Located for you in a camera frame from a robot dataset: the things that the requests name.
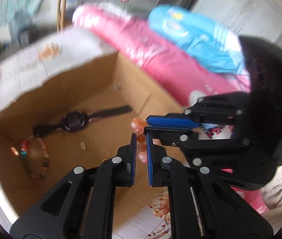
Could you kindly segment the brown cardboard box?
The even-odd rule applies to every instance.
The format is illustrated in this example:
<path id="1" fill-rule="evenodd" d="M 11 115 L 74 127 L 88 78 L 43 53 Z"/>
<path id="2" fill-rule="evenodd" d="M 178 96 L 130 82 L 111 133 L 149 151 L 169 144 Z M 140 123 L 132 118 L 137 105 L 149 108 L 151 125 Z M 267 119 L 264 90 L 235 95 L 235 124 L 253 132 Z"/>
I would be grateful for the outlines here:
<path id="1" fill-rule="evenodd" d="M 99 119 L 81 131 L 56 131 L 44 138 L 50 156 L 44 179 L 32 179 L 13 149 L 40 124 L 58 123 L 69 112 L 94 112 L 129 105 L 130 113 Z M 73 168 L 92 168 L 131 140 L 131 120 L 179 113 L 182 108 L 149 75 L 119 53 L 66 70 L 0 111 L 0 224 L 12 224 Z M 83 151 L 80 143 L 87 149 Z"/>

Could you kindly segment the floral plaid table mat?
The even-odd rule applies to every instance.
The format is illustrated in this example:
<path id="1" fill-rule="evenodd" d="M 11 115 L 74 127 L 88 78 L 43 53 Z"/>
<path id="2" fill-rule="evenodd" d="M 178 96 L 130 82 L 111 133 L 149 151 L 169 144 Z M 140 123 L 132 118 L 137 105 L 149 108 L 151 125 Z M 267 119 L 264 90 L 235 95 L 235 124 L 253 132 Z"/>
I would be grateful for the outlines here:
<path id="1" fill-rule="evenodd" d="M 61 72 L 114 51 L 92 32 L 70 26 L 26 46 L 0 62 L 0 111 Z"/>

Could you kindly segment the black pink smart watch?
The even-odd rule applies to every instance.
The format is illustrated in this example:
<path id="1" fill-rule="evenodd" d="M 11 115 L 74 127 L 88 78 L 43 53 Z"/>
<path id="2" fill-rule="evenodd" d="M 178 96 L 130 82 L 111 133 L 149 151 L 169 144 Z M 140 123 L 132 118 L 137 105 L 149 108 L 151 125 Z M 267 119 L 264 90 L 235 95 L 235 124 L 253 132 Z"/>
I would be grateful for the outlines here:
<path id="1" fill-rule="evenodd" d="M 70 133 L 81 131 L 87 127 L 90 122 L 103 118 L 118 116 L 121 114 L 127 114 L 131 111 L 132 109 L 129 105 L 124 105 L 112 109 L 99 110 L 89 113 L 81 111 L 69 112 L 60 119 L 59 123 L 34 126 L 33 136 L 37 138 L 43 138 L 56 130 L 62 130 Z"/>

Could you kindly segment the wooden chair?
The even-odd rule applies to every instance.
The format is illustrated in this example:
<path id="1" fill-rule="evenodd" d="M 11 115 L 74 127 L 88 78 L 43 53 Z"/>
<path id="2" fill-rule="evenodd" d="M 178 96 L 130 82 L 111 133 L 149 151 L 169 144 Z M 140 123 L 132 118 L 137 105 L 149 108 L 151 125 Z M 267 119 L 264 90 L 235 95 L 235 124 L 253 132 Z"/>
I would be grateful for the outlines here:
<path id="1" fill-rule="evenodd" d="M 66 3 L 67 0 L 57 0 L 56 3 L 56 29 L 60 32 L 65 27 L 66 16 Z"/>

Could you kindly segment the pink floral quilt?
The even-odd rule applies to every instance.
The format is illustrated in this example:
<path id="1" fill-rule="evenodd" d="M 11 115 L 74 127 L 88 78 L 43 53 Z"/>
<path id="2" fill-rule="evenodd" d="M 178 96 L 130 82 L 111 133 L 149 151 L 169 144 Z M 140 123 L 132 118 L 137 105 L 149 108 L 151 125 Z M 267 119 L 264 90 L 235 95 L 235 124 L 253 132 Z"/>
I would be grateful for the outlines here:
<path id="1" fill-rule="evenodd" d="M 250 90 L 248 75 L 217 74 L 204 69 L 194 58 L 152 31 L 148 21 L 121 18 L 96 4 L 74 11 L 75 27 L 96 34 L 154 78 L 182 106 L 201 96 Z"/>

